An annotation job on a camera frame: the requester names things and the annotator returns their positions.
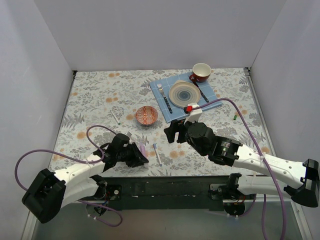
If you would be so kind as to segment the pink pen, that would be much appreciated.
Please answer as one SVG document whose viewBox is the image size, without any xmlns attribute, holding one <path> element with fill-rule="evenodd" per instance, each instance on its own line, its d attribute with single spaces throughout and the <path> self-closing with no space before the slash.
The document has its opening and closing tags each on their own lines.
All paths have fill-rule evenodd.
<svg viewBox="0 0 320 240">
<path fill-rule="evenodd" d="M 142 153 L 142 155 L 144 157 L 147 157 L 145 146 L 143 144 L 141 144 L 139 147 L 140 147 L 140 152 Z"/>
</svg>

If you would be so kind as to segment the white marker pen blue tip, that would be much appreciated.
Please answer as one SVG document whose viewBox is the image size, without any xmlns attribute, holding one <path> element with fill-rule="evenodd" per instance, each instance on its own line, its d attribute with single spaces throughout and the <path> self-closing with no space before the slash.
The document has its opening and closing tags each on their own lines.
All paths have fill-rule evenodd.
<svg viewBox="0 0 320 240">
<path fill-rule="evenodd" d="M 157 150 L 157 148 L 156 148 L 156 149 L 153 148 L 153 149 L 154 149 L 154 152 L 155 152 L 157 161 L 158 161 L 158 163 L 159 163 L 159 166 L 162 167 L 162 166 L 163 166 L 163 163 L 162 163 L 162 160 L 161 160 L 161 158 L 160 158 L 160 156 L 159 156 L 158 150 Z"/>
</svg>

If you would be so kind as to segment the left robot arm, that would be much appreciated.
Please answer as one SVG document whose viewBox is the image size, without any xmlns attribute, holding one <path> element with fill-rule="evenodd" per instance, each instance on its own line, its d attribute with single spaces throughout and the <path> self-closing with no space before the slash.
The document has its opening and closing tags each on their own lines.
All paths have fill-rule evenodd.
<svg viewBox="0 0 320 240">
<path fill-rule="evenodd" d="M 22 203 L 42 223 L 52 220 L 64 206 L 92 197 L 102 200 L 108 194 L 102 173 L 118 162 L 135 168 L 149 161 L 127 135 L 118 133 L 112 142 L 101 145 L 86 160 L 57 171 L 40 171 L 22 198 Z"/>
</svg>

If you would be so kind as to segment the white marker pen green tip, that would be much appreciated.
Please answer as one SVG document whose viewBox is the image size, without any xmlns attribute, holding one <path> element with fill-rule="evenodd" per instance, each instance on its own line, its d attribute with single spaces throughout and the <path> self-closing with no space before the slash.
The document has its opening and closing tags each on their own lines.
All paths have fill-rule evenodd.
<svg viewBox="0 0 320 240">
<path fill-rule="evenodd" d="M 111 112 L 111 114 L 112 114 L 113 118 L 115 119 L 116 123 L 117 123 L 118 125 L 121 125 L 121 122 L 118 120 L 118 118 L 116 117 L 116 115 L 115 115 L 113 112 Z"/>
</svg>

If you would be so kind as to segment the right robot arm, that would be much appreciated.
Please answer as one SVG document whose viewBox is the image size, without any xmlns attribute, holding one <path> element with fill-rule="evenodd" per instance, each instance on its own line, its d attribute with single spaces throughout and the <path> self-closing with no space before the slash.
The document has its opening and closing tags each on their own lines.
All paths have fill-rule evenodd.
<svg viewBox="0 0 320 240">
<path fill-rule="evenodd" d="M 316 208 L 319 205 L 320 166 L 316 160 L 305 162 L 281 159 L 256 150 L 237 140 L 217 136 L 202 122 L 173 120 L 164 133 L 169 143 L 187 142 L 201 156 L 215 164 L 247 169 L 258 175 L 232 173 L 226 185 L 214 190 L 225 199 L 254 194 L 281 195 L 297 204 Z"/>
</svg>

